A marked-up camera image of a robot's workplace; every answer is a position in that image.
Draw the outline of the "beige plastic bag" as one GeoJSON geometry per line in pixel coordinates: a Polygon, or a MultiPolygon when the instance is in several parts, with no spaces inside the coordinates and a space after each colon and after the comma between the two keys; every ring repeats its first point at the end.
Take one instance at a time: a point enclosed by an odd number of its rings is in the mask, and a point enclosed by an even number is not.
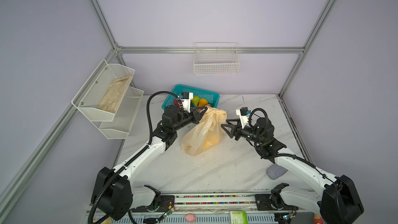
{"type": "Polygon", "coordinates": [[[182,138],[181,149],[196,156],[217,146],[227,135],[221,128],[226,120],[226,111],[209,107],[200,123],[182,138]]]}

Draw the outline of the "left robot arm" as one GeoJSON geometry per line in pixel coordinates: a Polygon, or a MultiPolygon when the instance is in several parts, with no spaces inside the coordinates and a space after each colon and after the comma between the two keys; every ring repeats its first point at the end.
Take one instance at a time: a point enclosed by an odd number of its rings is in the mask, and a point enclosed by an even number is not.
{"type": "Polygon", "coordinates": [[[177,131],[191,123],[199,124],[207,107],[191,104],[192,92],[179,95],[170,92],[176,103],[164,109],[162,119],[154,128],[150,103],[146,105],[149,139],[143,147],[112,169],[104,167],[97,175],[92,194],[88,223],[101,224],[106,219],[120,220],[132,209],[146,207],[155,211],[160,206],[161,193],[150,185],[134,187],[140,173],[159,155],[167,151],[177,139],[177,131]]]}

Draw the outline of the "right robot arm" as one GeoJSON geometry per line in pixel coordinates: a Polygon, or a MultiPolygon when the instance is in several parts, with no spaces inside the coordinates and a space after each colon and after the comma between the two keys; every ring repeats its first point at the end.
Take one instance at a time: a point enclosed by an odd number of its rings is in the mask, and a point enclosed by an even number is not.
{"type": "Polygon", "coordinates": [[[244,138],[261,159],[268,160],[307,183],[311,191],[281,183],[271,190],[268,204],[275,210],[288,206],[317,214],[328,224],[352,224],[364,207],[356,186],[346,175],[336,176],[299,157],[274,137],[275,127],[266,111],[243,107],[237,119],[228,119],[221,128],[235,140],[244,138]]]}

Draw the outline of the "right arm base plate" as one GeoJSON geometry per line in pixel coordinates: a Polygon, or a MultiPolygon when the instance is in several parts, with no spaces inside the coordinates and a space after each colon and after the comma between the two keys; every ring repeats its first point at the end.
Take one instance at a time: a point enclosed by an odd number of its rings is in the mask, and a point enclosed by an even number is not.
{"type": "Polygon", "coordinates": [[[255,204],[258,211],[295,211],[298,208],[281,203],[275,206],[271,200],[271,194],[255,194],[255,204]]]}

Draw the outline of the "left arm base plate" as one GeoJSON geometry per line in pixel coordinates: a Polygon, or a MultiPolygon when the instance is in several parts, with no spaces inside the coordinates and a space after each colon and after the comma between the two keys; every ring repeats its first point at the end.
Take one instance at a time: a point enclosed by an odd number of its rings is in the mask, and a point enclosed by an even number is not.
{"type": "Polygon", "coordinates": [[[166,212],[170,205],[175,204],[174,195],[160,195],[148,206],[140,206],[130,209],[133,213],[151,213],[151,212],[166,212]]]}

